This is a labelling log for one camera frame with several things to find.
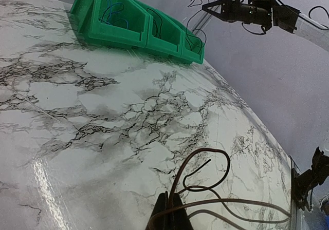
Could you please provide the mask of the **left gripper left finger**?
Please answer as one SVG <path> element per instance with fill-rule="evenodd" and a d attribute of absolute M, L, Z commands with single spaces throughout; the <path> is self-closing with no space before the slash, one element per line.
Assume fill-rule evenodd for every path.
<path fill-rule="evenodd" d="M 151 213 L 150 219 L 163 211 L 167 209 L 167 203 L 168 203 L 168 192 L 160 193 L 157 201 L 155 203 L 155 206 L 153 208 L 153 211 Z M 149 227 L 148 224 L 146 225 L 145 229 L 150 230 L 150 229 L 158 229 L 158 230 L 168 230 L 169 228 L 169 219 L 168 215 L 160 216 L 155 221 L 153 222 L 154 227 Z"/>

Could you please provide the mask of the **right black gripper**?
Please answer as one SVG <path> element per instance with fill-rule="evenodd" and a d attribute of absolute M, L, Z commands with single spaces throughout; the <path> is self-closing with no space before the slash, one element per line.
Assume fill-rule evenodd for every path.
<path fill-rule="evenodd" d="M 220 13 L 209 8 L 221 6 Z M 242 22 L 241 0 L 216 0 L 202 5 L 202 10 L 224 22 Z"/>

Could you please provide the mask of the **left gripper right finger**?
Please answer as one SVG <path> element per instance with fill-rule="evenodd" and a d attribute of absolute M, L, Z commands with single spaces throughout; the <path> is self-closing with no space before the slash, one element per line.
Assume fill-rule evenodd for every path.
<path fill-rule="evenodd" d="M 193 230 L 192 224 L 184 208 L 169 214 L 169 229 Z"/>

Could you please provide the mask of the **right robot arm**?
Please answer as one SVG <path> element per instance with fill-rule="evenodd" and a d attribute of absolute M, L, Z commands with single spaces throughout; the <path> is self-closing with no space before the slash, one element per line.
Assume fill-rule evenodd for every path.
<path fill-rule="evenodd" d="M 202 10 L 223 22 L 240 22 L 242 26 L 255 24 L 265 35 L 272 27 L 302 37 L 328 51 L 328 27 L 311 19 L 300 10 L 284 4 L 281 0 L 217 0 L 203 4 Z"/>

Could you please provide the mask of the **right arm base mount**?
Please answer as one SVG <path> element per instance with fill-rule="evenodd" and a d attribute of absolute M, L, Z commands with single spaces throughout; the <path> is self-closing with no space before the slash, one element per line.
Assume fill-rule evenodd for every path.
<path fill-rule="evenodd" d="M 292 198 L 299 209 L 310 211 L 310 204 L 307 200 L 308 192 L 316 186 L 322 185 L 328 177 L 328 156 L 317 147 L 312 158 L 311 169 L 298 174 L 293 168 L 292 176 Z"/>

